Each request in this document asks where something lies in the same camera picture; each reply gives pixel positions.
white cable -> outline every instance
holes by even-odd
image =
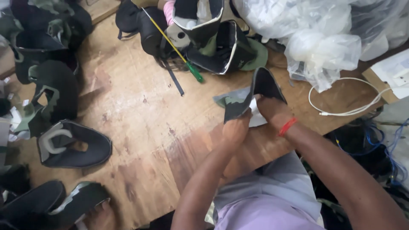
[[[320,115],[322,115],[322,116],[331,115],[331,116],[340,116],[340,117],[343,117],[343,116],[351,116],[351,115],[355,115],[355,114],[361,113],[361,112],[367,110],[367,109],[368,109],[369,107],[371,107],[372,105],[376,104],[378,101],[380,101],[381,96],[382,96],[382,94],[383,94],[384,92],[386,92],[386,91],[388,91],[388,90],[390,90],[390,89],[403,88],[403,86],[404,86],[404,85],[402,85],[402,86],[399,86],[399,87],[387,88],[387,89],[384,89],[384,90],[382,90],[381,92],[379,92],[379,90],[378,90],[374,85],[372,85],[371,83],[369,83],[369,82],[367,82],[367,81],[364,81],[364,80],[362,80],[362,79],[354,78],[354,77],[344,77],[344,78],[340,78],[340,79],[338,79],[338,80],[344,80],[344,79],[352,79],[352,80],[358,80],[358,81],[365,82],[366,84],[372,86],[372,87],[378,92],[378,95],[377,95],[369,104],[367,104],[367,105],[365,105],[365,106],[362,106],[362,107],[359,107],[359,108],[356,108],[356,109],[351,110],[351,111],[349,111],[349,112],[345,112],[345,113],[329,113],[329,112],[326,112],[326,111],[324,111],[324,110],[321,110],[321,109],[317,108],[315,105],[312,104],[312,102],[311,102],[311,92],[312,92],[312,90],[314,89],[314,87],[311,87],[310,93],[308,94],[308,101],[310,102],[310,104],[311,104],[312,107],[314,107],[316,110],[320,111],[320,113],[319,113]]]

screwdriver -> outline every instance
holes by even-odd
[[[146,15],[150,18],[152,23],[156,26],[156,28],[159,30],[159,32],[165,37],[165,39],[169,42],[169,44],[172,46],[172,48],[178,53],[180,58],[186,63],[187,67],[189,68],[190,72],[193,74],[193,76],[196,78],[198,82],[203,82],[203,77],[200,75],[199,71],[190,64],[190,62],[186,61],[184,57],[181,55],[181,53],[178,51],[178,49],[173,45],[173,43],[169,40],[168,36],[165,35],[165,33],[159,28],[159,26],[156,24],[156,22],[151,18],[151,16],[146,12],[146,10],[142,7],[142,10],[145,11]]]

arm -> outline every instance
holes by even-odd
[[[205,216],[215,195],[219,180],[249,129],[251,111],[228,121],[223,127],[221,143],[207,155],[190,178],[173,215],[171,230],[205,228]]]
[[[262,97],[257,106],[277,130],[293,117],[290,108],[277,99]],[[288,129],[285,138],[337,198],[353,229],[409,229],[395,201],[344,151],[299,122]]]

red bracelet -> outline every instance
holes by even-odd
[[[285,132],[297,122],[297,118],[291,118],[283,127],[280,129],[279,137],[283,137]]]

lavender shirt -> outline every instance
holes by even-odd
[[[215,230],[323,230],[307,213],[276,196],[258,194],[218,212]]]

